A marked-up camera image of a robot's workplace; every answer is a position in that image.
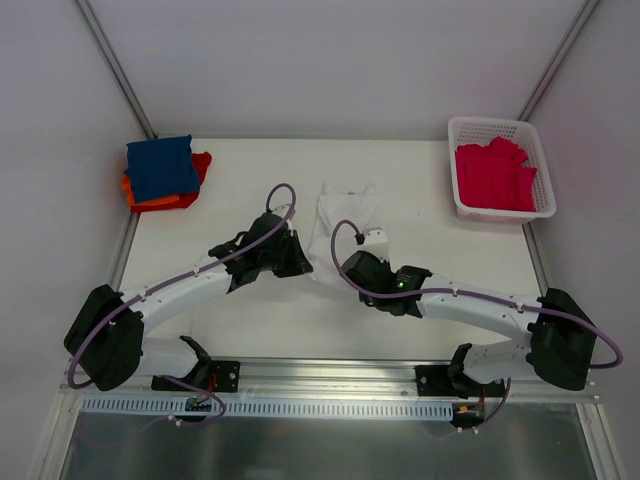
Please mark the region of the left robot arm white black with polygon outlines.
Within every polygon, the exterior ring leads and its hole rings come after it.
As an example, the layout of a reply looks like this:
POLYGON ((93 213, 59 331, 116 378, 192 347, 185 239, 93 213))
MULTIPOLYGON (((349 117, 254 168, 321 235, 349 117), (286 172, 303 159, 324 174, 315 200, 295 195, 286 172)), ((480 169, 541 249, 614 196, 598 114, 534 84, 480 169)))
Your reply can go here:
POLYGON ((255 282, 263 272, 289 278, 311 270, 291 222, 267 211, 248 230, 169 279, 125 292, 107 284, 94 288, 63 345, 73 366, 101 391, 132 377, 151 378, 159 391, 219 387, 221 369, 196 340, 188 335, 157 339, 151 332, 204 300, 255 282))

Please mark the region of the white plastic basket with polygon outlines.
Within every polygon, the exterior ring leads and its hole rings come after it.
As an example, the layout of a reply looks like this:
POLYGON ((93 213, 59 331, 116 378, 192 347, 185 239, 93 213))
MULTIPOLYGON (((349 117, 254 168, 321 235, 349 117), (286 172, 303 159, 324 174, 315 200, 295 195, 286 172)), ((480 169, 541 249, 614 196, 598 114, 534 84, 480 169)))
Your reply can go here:
POLYGON ((556 213, 536 128, 527 122, 453 117, 448 143, 457 217, 524 225, 556 213))

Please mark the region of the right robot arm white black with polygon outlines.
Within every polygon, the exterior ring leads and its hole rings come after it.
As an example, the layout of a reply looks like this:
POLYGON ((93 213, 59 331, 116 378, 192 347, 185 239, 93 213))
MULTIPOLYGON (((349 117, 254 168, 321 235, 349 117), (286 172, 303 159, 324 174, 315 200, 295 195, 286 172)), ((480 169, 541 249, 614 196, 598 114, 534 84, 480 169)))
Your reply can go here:
POLYGON ((596 343, 594 324, 565 291, 541 297, 475 290, 427 269, 390 264, 358 251, 343 278, 368 307, 394 316, 453 320, 503 336, 503 341, 457 347, 449 387, 468 397, 495 380, 535 376, 568 391, 584 389, 596 343))

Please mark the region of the folded orange t shirt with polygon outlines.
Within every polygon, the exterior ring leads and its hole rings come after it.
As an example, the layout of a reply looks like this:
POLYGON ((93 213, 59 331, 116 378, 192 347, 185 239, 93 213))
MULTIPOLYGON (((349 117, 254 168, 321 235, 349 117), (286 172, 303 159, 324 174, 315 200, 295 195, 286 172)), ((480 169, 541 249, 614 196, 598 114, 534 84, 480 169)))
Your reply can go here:
POLYGON ((127 174, 124 174, 122 176, 121 187, 124 193, 126 194, 127 204, 132 207, 160 207, 160 206, 174 203, 180 199, 180 195, 170 195, 170 196, 159 197, 159 198, 155 198, 155 199, 147 200, 143 202, 137 202, 134 198, 132 187, 131 187, 131 181, 127 174))

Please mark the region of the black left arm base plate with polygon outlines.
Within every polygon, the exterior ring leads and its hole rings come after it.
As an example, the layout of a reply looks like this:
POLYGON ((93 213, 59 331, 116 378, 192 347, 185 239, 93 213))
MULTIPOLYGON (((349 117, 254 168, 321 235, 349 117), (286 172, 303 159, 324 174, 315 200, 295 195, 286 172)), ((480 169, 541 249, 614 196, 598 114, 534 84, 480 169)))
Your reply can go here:
POLYGON ((202 390, 211 389, 214 393, 236 393, 240 368, 239 361, 199 360, 186 376, 176 379, 202 390))

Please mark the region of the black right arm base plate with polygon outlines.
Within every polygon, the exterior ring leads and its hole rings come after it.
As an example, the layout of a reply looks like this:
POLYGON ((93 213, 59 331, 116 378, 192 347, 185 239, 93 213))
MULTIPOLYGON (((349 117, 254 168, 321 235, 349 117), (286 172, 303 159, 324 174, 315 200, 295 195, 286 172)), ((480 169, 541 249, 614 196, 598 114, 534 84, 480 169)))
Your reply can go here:
POLYGON ((499 398, 506 392, 504 381, 481 384, 465 375, 459 367, 451 365, 417 365, 414 374, 417 393, 421 397, 499 398))

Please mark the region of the aluminium frame post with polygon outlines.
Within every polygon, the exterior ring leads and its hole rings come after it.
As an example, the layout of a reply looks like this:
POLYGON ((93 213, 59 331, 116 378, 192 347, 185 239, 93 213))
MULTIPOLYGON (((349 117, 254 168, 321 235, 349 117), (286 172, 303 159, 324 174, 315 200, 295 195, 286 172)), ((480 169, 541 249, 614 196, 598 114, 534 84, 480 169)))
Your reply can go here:
POLYGON ((118 55, 114 50, 114 47, 112 46, 95 9, 93 8, 93 5, 88 0, 72 0, 71 3, 85 25, 89 36, 96 45, 96 48, 109 70, 119 93, 125 101, 142 134, 146 139, 156 138, 156 130, 152 126, 149 116, 145 112, 144 107, 118 58, 118 55))
POLYGON ((559 44, 547 62, 540 78, 520 110, 517 116, 518 121, 527 122, 532 118, 536 109, 551 88, 561 67, 569 58, 573 48, 601 4, 601 0, 585 0, 581 3, 577 13, 571 20, 566 32, 563 34, 559 44))

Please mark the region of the crumpled pink t shirt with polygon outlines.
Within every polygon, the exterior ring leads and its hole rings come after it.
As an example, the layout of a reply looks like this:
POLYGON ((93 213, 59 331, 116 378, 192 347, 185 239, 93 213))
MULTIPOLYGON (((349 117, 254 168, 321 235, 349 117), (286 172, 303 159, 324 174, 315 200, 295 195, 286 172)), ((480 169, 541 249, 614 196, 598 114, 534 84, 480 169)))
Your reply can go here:
POLYGON ((458 191, 463 205, 473 208, 534 212, 535 167, 524 165, 526 151, 495 137, 488 145, 460 145, 455 151, 458 191))

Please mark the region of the aluminium mounting rail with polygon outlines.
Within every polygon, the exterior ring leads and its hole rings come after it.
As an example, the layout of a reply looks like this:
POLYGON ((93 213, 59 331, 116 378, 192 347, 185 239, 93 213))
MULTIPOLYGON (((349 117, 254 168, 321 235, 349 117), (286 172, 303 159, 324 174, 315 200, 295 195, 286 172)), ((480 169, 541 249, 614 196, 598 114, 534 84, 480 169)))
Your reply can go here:
MULTIPOLYGON (((418 364, 440 365, 444 362, 400 360, 313 360, 240 358, 239 377, 227 374, 234 392, 212 387, 220 397, 295 398, 341 400, 451 400, 456 395, 419 395, 415 367, 418 364)), ((151 388, 151 377, 133 377, 114 390, 101 392, 88 386, 78 393, 86 394, 161 394, 151 388)), ((601 402, 598 386, 588 381, 580 392, 562 390, 533 378, 514 379, 508 400, 524 403, 601 402)))

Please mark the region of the folded blue t shirt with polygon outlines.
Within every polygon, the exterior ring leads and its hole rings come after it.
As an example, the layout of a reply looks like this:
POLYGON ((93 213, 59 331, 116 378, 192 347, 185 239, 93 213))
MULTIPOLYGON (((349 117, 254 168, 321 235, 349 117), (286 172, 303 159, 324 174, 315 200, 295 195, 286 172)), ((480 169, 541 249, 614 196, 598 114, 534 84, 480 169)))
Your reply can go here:
POLYGON ((137 202, 200 189, 191 142, 192 136, 186 135, 127 144, 126 174, 137 202))

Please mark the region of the left aluminium frame post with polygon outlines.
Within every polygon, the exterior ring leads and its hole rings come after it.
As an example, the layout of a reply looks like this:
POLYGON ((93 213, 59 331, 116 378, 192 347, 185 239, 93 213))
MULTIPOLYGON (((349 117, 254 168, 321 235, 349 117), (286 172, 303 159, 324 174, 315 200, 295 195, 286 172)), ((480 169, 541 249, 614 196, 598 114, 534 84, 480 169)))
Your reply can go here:
POLYGON ((149 116, 145 112, 144 107, 118 58, 118 55, 114 50, 114 47, 112 46, 95 9, 93 8, 93 5, 88 0, 72 0, 71 3, 85 25, 89 36, 96 45, 96 48, 109 70, 119 93, 125 101, 142 134, 146 139, 156 138, 156 130, 152 126, 149 116))

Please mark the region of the right aluminium frame post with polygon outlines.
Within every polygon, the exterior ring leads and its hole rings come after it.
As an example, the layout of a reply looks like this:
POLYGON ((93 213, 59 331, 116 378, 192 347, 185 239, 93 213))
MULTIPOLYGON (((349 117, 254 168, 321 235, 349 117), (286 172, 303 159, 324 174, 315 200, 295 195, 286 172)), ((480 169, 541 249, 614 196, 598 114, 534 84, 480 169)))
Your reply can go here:
POLYGON ((573 48, 601 4, 601 0, 585 0, 581 3, 577 13, 571 20, 566 32, 563 34, 559 44, 547 62, 540 78, 520 110, 517 116, 518 121, 527 122, 532 118, 536 109, 551 88, 561 67, 569 58, 573 48))

